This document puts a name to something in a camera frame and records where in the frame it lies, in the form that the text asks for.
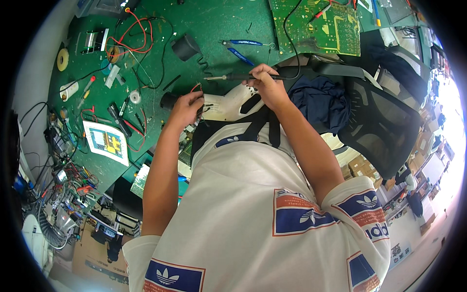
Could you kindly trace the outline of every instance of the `blue pliers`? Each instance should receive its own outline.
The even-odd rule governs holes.
[[[245,56],[243,56],[241,53],[239,53],[236,49],[232,48],[232,44],[248,44],[248,45],[253,45],[253,46],[269,46],[270,48],[275,48],[276,45],[274,43],[270,44],[265,44],[265,43],[260,43],[260,42],[255,42],[255,41],[249,41],[249,40],[230,40],[230,41],[221,41],[221,43],[227,48],[227,50],[231,51],[234,55],[238,57],[238,59],[242,60],[243,62],[247,63],[250,66],[254,66],[253,62],[248,60]]]

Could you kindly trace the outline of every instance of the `workbench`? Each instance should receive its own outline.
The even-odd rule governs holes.
[[[238,82],[219,81],[217,83],[207,83],[203,80],[202,66],[198,64],[200,54],[195,55],[186,62],[181,61],[172,51],[170,42],[178,40],[183,34],[191,35],[198,43],[203,55],[203,61],[209,64],[205,71],[209,71],[214,76],[227,74],[231,72],[246,73],[252,69],[251,66],[239,60],[236,56],[226,50],[219,42],[229,39],[248,39],[259,41],[262,43],[276,43],[274,24],[271,11],[267,0],[187,0],[183,5],[177,5],[177,2],[170,1],[148,1],[142,0],[135,12],[138,17],[158,16],[164,20],[152,21],[154,45],[142,62],[142,68],[138,70],[139,77],[142,82],[152,85],[152,82],[157,85],[162,77],[163,66],[161,63],[164,45],[165,55],[163,64],[165,74],[159,88],[152,90],[148,88],[141,89],[142,102],[138,105],[129,103],[129,108],[125,111],[123,118],[130,121],[133,125],[140,128],[135,113],[138,113],[142,118],[140,108],[143,108],[148,118],[148,131],[146,141],[139,152],[128,151],[130,162],[137,161],[151,146],[156,144],[161,133],[161,125],[167,120],[169,112],[164,111],[159,107],[159,101],[163,95],[164,88],[173,78],[181,75],[174,84],[166,91],[175,94],[186,94],[197,83],[201,82],[203,91],[211,94],[225,94],[230,89],[235,87]],[[360,7],[358,10],[361,31],[369,31],[379,29],[375,25],[372,14]],[[384,13],[380,13],[382,17],[382,27],[388,27],[389,22],[385,18]],[[99,69],[102,60],[106,58],[106,53],[96,51],[92,54],[81,54],[83,50],[81,46],[75,47],[78,35],[81,33],[82,39],[85,37],[86,31],[95,31],[102,28],[109,28],[109,36],[119,38],[125,30],[135,21],[133,16],[129,16],[125,21],[122,21],[114,33],[114,27],[117,20],[115,18],[90,15],[84,18],[74,18],[69,27],[69,44],[67,49],[70,54],[70,59],[67,68],[60,72],[54,66],[50,82],[50,97],[49,104],[51,108],[59,111],[62,107],[66,107],[70,116],[70,124],[73,131],[78,133],[75,126],[75,118],[81,123],[80,110],[88,109],[94,106],[95,114],[104,119],[111,120],[107,108],[111,102],[115,102],[119,107],[129,92],[139,90],[138,79],[136,78],[132,67],[136,69],[138,62],[135,62],[133,56],[126,54],[123,59],[128,66],[121,66],[119,74],[126,80],[124,85],[120,85],[117,80],[114,81],[111,89],[104,86],[104,77],[102,72],[96,72],[96,80],[90,88],[90,94],[85,99],[80,110],[77,110],[77,100],[80,97],[84,87],[89,81],[87,77],[79,81],[79,90],[66,102],[62,102],[57,93],[61,85],[72,82],[93,70]],[[173,34],[171,27],[167,22],[173,25]],[[412,18],[406,18],[398,22],[398,25],[415,25]],[[143,22],[143,26],[147,27],[148,23]],[[126,36],[123,43],[126,45],[138,48],[142,46],[143,34],[138,24],[131,30],[135,36]],[[269,47],[267,46],[247,46],[243,45],[238,48],[241,53],[247,56],[255,64],[267,63],[275,65],[292,56],[293,53],[284,52],[279,54],[276,46],[268,54]],[[134,53],[137,60],[141,60],[143,54]],[[132,137],[127,142],[138,149],[142,142],[142,137],[137,133],[133,133]],[[129,170],[126,167],[110,158],[94,153],[83,154],[77,151],[73,160],[86,167],[86,169],[99,178],[98,189],[105,192],[109,186],[123,173]]]

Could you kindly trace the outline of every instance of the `hand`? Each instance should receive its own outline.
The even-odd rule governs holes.
[[[249,72],[256,79],[243,80],[242,84],[258,89],[258,92],[263,100],[272,111],[276,112],[283,106],[291,103],[289,96],[285,92],[284,83],[282,80],[274,80],[272,75],[279,75],[276,70],[261,64]]]
[[[180,96],[164,128],[174,128],[181,133],[186,126],[193,124],[196,121],[196,112],[204,104],[204,98],[202,96],[202,91],[191,92]]]

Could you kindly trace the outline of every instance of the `printed circuit board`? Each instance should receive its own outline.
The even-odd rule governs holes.
[[[281,54],[294,52],[283,24],[284,19],[297,5],[297,1],[269,0]],[[360,57],[360,28],[357,12],[352,5],[345,6],[333,2],[331,8],[320,18],[308,23],[327,5],[329,0],[304,0],[289,17],[286,28],[297,52]]]

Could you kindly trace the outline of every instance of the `manual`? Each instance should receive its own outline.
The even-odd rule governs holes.
[[[101,154],[128,166],[127,140],[114,127],[83,121],[86,138],[92,153]]]

